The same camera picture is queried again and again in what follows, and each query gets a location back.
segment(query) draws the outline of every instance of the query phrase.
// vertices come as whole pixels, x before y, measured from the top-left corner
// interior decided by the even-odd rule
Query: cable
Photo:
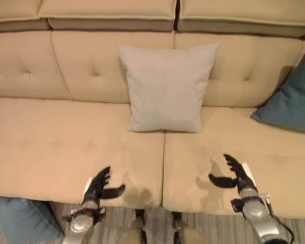
[[[269,213],[271,215],[271,217],[274,218],[274,220],[276,220],[280,225],[282,225],[288,232],[289,234],[291,235],[291,240],[290,240],[290,244],[292,244],[294,241],[295,241],[295,235],[294,233],[292,232],[292,230],[287,226],[285,225],[277,216],[274,215],[273,213],[273,209],[272,209],[272,206],[271,206],[271,203],[270,203],[270,200],[269,200],[269,196],[265,198],[265,202],[266,202],[266,205],[269,209]]]
[[[292,244],[295,241],[295,235],[292,230],[287,225],[285,225],[277,216],[272,215],[272,217],[289,232],[291,235],[290,244]]]

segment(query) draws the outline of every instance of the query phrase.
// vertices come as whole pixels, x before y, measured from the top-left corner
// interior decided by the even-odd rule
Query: blue pillow
[[[0,232],[9,243],[51,241],[64,234],[42,201],[0,197]]]
[[[270,125],[305,131],[305,55],[280,90],[251,118]]]

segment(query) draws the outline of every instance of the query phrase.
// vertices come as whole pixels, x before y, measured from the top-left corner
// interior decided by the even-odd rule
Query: sofa cushion
[[[180,6],[183,32],[305,35],[305,0],[181,0]]]
[[[154,50],[118,45],[128,70],[129,130],[201,132],[202,97],[218,47]]]
[[[43,0],[54,29],[173,30],[176,0]]]
[[[40,5],[39,0],[0,0],[0,32],[49,29],[38,16]]]
[[[231,215],[237,189],[214,186],[208,174],[234,178],[223,153],[247,162],[259,193],[269,192],[275,214],[305,218],[305,134],[261,124],[254,108],[203,107],[203,132],[166,132],[163,207]]]
[[[257,107],[271,97],[305,53],[305,41],[244,35],[176,33],[175,48],[221,42],[203,106]]]
[[[0,97],[71,99],[51,32],[0,33]]]
[[[104,103],[130,103],[118,44],[155,49],[174,47],[174,33],[55,31],[52,40],[72,97]]]
[[[52,241],[63,238],[49,203],[0,197],[0,232],[8,243]]]
[[[251,118],[266,124],[305,131],[305,56],[280,90]]]
[[[164,132],[128,132],[128,104],[0,98],[0,196],[77,203],[111,166],[104,206],[161,203]]]

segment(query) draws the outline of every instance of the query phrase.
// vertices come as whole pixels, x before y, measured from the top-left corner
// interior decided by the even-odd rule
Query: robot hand
[[[235,172],[236,179],[228,177],[215,177],[209,174],[210,181],[217,187],[234,188],[237,186],[241,199],[231,201],[235,212],[243,212],[244,218],[250,223],[261,244],[288,244],[288,241],[280,233],[273,220],[282,225],[290,234],[291,242],[294,241],[293,232],[283,224],[272,211],[269,195],[259,196],[255,181],[247,164],[240,164],[235,158],[224,154],[230,170]],[[268,214],[262,198],[265,198]]]
[[[99,208],[100,199],[116,198],[124,192],[125,185],[118,188],[104,188],[110,178],[110,169],[107,167],[94,179],[88,180],[81,207],[71,211],[70,216],[64,217],[70,223],[70,230],[63,244],[87,244],[94,232],[94,225],[105,219],[105,208]]]

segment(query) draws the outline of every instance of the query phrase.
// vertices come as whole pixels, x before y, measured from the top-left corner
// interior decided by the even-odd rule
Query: pillow
[[[118,45],[131,101],[128,130],[201,132],[202,98],[218,46],[157,50]]]
[[[305,131],[305,55],[280,90],[251,118],[266,124]]]
[[[0,232],[9,243],[51,241],[64,234],[42,201],[0,197]]]

